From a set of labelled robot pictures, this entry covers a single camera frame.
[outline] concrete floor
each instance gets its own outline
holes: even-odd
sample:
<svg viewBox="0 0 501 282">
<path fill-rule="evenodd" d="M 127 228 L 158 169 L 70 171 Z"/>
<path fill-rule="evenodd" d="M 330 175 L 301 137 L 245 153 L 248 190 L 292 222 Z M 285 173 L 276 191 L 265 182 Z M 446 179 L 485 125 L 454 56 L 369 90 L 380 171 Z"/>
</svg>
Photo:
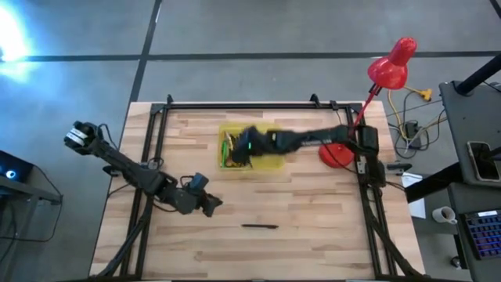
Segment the concrete floor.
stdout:
<svg viewBox="0 0 501 282">
<path fill-rule="evenodd" d="M 4 0 L 0 9 L 18 23 L 27 55 L 137 55 L 153 4 Z M 12 22 L 0 22 L 0 37 L 16 30 Z M 421 52 L 495 51 L 501 46 L 500 25 L 489 0 L 163 0 L 150 53 L 387 52 L 403 36 L 415 37 Z M 12 48 L 4 47 L 4 55 L 23 51 L 21 42 L 9 42 Z M 438 83 L 463 79 L 488 60 L 412 59 L 408 85 L 432 88 L 439 99 Z M 305 100 L 311 93 L 321 99 L 363 100 L 371 85 L 366 69 L 372 61 L 149 62 L 138 100 L 165 100 L 167 94 L 178 101 Z M 138 61 L 0 63 L 0 120 L 6 121 L 0 149 L 42 167 L 65 201 L 51 241 L 20 245 L 22 262 L 14 280 L 87 276 L 110 178 L 101 171 L 102 161 L 67 149 L 63 137 L 80 120 L 106 122 L 119 140 L 137 69 Z M 501 75 L 492 80 L 501 81 Z M 394 94 L 399 109 L 404 94 Z M 385 95 L 380 99 L 390 113 Z M 422 103 L 412 96 L 408 107 Z M 407 117 L 428 123 L 441 110 L 436 103 Z M 394 117 L 389 121 L 396 122 Z M 456 161 L 448 125 L 441 129 L 440 140 L 409 161 L 413 172 L 431 174 Z M 33 236 L 52 225 L 44 220 L 48 216 L 38 217 Z M 469 280 L 466 271 L 448 264 L 447 258 L 456 254 L 452 237 L 425 231 L 417 230 L 427 273 Z"/>
</svg>

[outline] power strip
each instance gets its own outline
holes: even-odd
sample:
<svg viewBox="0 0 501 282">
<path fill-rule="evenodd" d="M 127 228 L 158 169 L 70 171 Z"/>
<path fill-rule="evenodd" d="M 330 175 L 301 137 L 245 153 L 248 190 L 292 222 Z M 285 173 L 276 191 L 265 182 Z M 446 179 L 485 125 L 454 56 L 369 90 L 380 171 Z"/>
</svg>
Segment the power strip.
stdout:
<svg viewBox="0 0 501 282">
<path fill-rule="evenodd" d="M 421 127 L 418 126 L 417 121 L 407 121 L 404 124 L 405 135 L 408 139 L 414 138 L 420 129 Z M 421 138 L 416 138 L 410 143 L 409 148 L 420 150 L 422 146 L 423 144 L 421 143 Z"/>
</svg>

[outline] black metal frame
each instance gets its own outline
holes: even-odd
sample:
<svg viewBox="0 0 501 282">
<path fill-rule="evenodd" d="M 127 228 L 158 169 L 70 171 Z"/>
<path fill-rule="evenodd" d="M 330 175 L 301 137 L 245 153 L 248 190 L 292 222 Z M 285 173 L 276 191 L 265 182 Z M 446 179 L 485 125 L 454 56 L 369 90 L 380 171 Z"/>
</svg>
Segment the black metal frame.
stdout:
<svg viewBox="0 0 501 282">
<path fill-rule="evenodd" d="M 169 110 L 235 110 L 235 109 L 298 109 L 298 110 L 343 110 L 346 113 L 348 125 L 353 125 L 353 113 L 358 113 L 362 107 L 361 103 L 320 103 L 318 97 L 313 94 L 309 102 L 305 103 L 173 103 L 171 96 L 168 96 L 166 103 L 154 103 L 150 109 L 150 118 L 146 130 L 145 143 L 143 146 L 141 161 L 147 161 L 151 147 L 153 136 L 153 126 L 158 114 L 160 117 L 160 127 L 157 137 L 157 146 L 155 148 L 154 157 L 160 157 L 162 153 L 165 129 L 168 121 Z M 364 125 L 365 119 L 362 118 L 361 124 Z M 361 161 L 361 157 L 355 154 L 355 161 Z M 397 274 L 394 256 L 399 257 L 400 261 L 405 261 L 398 249 L 392 244 L 388 233 L 386 216 L 384 214 L 384 206 L 382 201 L 382 190 L 380 188 L 371 188 L 364 180 L 364 174 L 358 169 L 355 170 L 359 182 L 359 191 L 361 195 L 361 205 L 366 222 L 367 240 L 369 242 L 369 250 L 372 259 L 374 279 L 376 280 L 400 280 L 400 281 L 451 281 L 451 280 L 436 280 L 427 277 L 415 277 L 416 272 L 404 270 L 406 277 L 400 277 Z M 370 201 L 367 192 L 373 190 L 374 203 L 376 205 L 377 216 L 373 214 L 370 207 Z M 89 277 L 90 280 L 99 281 L 131 281 L 141 280 L 142 269 L 144 267 L 144 259 L 146 257 L 146 247 L 148 241 L 148 233 L 150 228 L 150 220 L 153 210 L 153 199 L 147 198 L 143 214 L 139 217 L 139 205 L 142 200 L 142 192 L 136 190 L 132 203 L 132 212 L 129 219 L 128 235 L 124 245 L 120 248 L 117 255 L 110 264 L 97 277 Z M 136 260 L 135 270 L 133 274 L 129 274 L 130 250 L 134 241 L 141 233 L 139 242 L 138 258 Z M 379 235 L 383 241 L 384 254 L 387 260 L 389 274 L 383 274 L 380 264 L 380 256 L 377 249 L 375 233 Z M 121 265 L 119 275 L 114 277 L 114 273 Z"/>
</svg>

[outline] red lamp base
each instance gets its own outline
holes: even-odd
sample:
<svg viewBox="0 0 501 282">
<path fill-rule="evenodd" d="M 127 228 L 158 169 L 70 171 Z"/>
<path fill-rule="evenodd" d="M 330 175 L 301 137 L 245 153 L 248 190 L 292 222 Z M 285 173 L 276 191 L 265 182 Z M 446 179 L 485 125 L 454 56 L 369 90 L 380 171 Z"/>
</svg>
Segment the red lamp base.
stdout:
<svg viewBox="0 0 501 282">
<path fill-rule="evenodd" d="M 330 156 L 326 146 L 329 147 L 330 152 L 336 160 Z M 324 164 L 329 165 L 331 168 L 348 166 L 355 157 L 353 152 L 351 152 L 346 146 L 338 143 L 321 146 L 319 149 L 319 156 L 320 160 L 322 160 Z"/>
</svg>

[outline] red lamp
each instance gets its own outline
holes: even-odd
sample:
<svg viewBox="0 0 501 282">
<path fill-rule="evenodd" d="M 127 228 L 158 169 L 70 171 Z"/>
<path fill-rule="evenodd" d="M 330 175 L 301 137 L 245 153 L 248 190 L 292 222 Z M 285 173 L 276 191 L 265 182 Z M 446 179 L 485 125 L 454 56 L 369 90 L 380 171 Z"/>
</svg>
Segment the red lamp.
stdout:
<svg viewBox="0 0 501 282">
<path fill-rule="evenodd" d="M 400 38 L 388 56 L 379 58 L 370 65 L 367 74 L 374 84 L 354 126 L 359 124 L 367 105 L 381 92 L 381 89 L 397 90 L 404 87 L 407 82 L 407 62 L 414 55 L 416 48 L 417 43 L 413 38 Z M 345 146 L 335 143 L 321 146 L 319 156 L 330 167 L 340 168 L 349 165 L 353 161 L 354 154 Z"/>
</svg>

